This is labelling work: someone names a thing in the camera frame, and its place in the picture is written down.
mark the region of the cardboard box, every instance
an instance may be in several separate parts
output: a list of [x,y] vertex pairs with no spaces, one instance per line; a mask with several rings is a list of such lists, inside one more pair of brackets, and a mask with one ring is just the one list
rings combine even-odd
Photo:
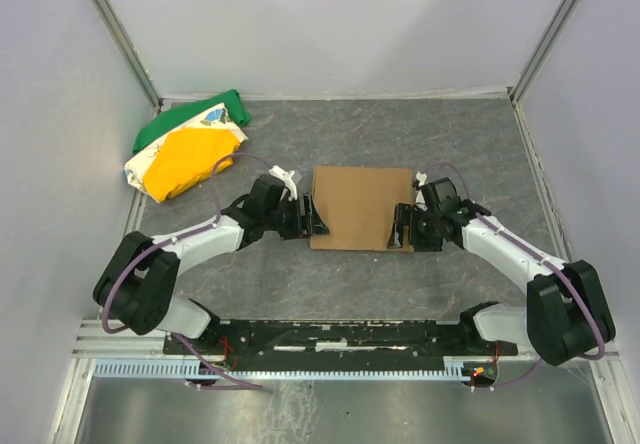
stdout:
[[411,169],[317,166],[313,201],[331,234],[311,249],[386,251],[396,204],[413,204]]

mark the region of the yellow cloth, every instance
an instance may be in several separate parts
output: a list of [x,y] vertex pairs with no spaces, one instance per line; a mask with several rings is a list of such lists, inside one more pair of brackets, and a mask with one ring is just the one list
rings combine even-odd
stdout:
[[[228,129],[184,128],[170,132],[143,177],[146,191],[156,201],[175,197],[207,179],[218,160],[235,152],[240,140]],[[218,166],[220,172],[232,164]]]

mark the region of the white wall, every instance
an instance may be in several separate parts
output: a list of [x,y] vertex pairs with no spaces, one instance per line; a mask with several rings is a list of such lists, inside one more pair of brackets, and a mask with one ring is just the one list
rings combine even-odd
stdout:
[[598,269],[640,402],[640,0],[581,0],[524,112],[576,258]]
[[0,442],[44,442],[151,117],[90,0],[0,0]]
[[560,0],[110,0],[160,94],[515,84]]

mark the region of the folded cloth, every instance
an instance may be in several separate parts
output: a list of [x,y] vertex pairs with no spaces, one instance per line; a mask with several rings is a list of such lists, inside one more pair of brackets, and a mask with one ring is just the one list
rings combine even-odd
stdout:
[[[158,137],[127,161],[124,172],[129,184],[162,202],[207,179],[215,163],[246,139],[218,104]],[[217,172],[231,164],[221,163]]]
[[242,106],[240,94],[235,89],[230,89],[209,99],[191,102],[160,113],[140,130],[133,144],[133,153],[137,154],[170,130],[217,104],[224,104],[229,117],[238,126],[244,127],[251,121],[251,114]]

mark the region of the gray tabletop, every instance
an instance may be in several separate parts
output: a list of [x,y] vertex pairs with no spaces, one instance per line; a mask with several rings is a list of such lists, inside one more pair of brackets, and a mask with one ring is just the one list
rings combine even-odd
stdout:
[[[460,167],[474,199],[503,224],[553,251],[508,100],[268,101],[247,107],[253,121],[242,150],[300,171],[303,191],[310,190],[316,165],[417,171],[446,160]],[[223,206],[248,192],[262,170],[244,158],[218,175]],[[429,175],[452,176],[446,168]],[[205,181],[162,204],[148,200],[141,230],[166,233],[211,217],[210,186]],[[442,253],[312,251],[308,241],[281,242],[273,233],[189,270],[177,292],[222,317],[255,319],[455,319],[482,301],[524,302],[515,285],[453,244]]]

